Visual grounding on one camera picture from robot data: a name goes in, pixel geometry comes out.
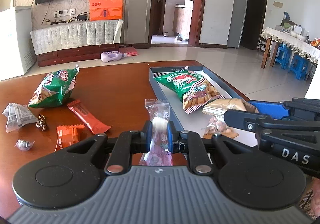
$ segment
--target doorway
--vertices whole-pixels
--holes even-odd
[[[203,11],[204,0],[151,0],[149,44],[197,46]]]
[[[266,8],[267,0],[248,0],[240,43],[241,46],[252,50],[256,50],[258,48],[266,15]]]

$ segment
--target tablecloth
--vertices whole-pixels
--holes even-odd
[[[36,55],[120,42],[122,19],[61,23],[30,32]]]
[[[320,60],[320,50],[318,48],[311,46],[308,43],[303,42],[291,35],[267,27],[261,36],[265,39],[271,38],[280,44],[284,43],[287,47],[290,47],[293,52],[298,52],[300,56],[306,57],[315,64],[318,64],[318,61]]]

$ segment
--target bowl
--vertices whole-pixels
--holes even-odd
[[[293,37],[297,37],[297,33],[293,32],[293,31],[290,32],[290,35],[292,35]]]
[[[307,38],[306,37],[304,37],[303,35],[300,35],[300,34],[297,34],[297,36],[296,36],[298,39],[300,39],[301,41],[306,41],[307,40]]]

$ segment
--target tray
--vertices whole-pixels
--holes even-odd
[[[157,99],[159,100],[168,100],[170,104],[170,120],[174,122],[174,125],[177,130],[189,130],[199,133],[202,137],[204,131],[207,127],[207,124],[210,119],[210,115],[203,114],[202,108],[192,112],[191,114],[186,114],[182,107],[182,102],[179,100],[177,94],[165,87],[162,84],[159,84],[154,77],[165,75],[174,71],[191,70],[196,73],[203,75],[225,98],[239,98],[242,99],[240,94],[238,94],[234,89],[228,86],[219,76],[210,71],[205,66],[186,66],[186,67],[152,67],[149,70],[149,82],[152,86],[153,91]],[[254,136],[254,133],[249,131],[244,131],[237,129],[239,136],[235,140],[246,144],[248,146],[257,145],[257,140]]]

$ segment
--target purple detergent bottle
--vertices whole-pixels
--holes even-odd
[[[123,57],[127,57],[127,53],[120,53],[119,51],[109,51],[109,52],[101,53],[101,61],[102,62],[120,60]]]

